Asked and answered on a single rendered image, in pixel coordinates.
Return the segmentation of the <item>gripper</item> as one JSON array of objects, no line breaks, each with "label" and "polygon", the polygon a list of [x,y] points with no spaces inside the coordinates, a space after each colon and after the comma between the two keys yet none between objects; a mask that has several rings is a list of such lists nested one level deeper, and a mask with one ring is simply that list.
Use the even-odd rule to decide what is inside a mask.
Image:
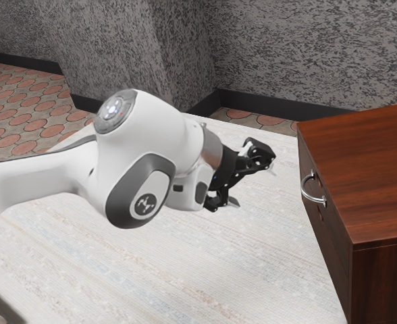
[{"label": "gripper", "polygon": [[239,208],[240,203],[229,195],[229,189],[235,186],[243,176],[269,169],[276,158],[271,147],[255,138],[248,137],[239,152],[223,145],[221,163],[214,173],[203,207],[214,213],[219,207],[227,205]]}]

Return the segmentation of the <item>brown wooden drawer cabinet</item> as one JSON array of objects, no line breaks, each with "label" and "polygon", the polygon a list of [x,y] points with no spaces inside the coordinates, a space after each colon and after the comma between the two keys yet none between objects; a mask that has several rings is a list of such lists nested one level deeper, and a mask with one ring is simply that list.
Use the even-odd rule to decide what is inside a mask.
[{"label": "brown wooden drawer cabinet", "polygon": [[397,324],[397,105],[303,121],[300,189],[348,324]]}]

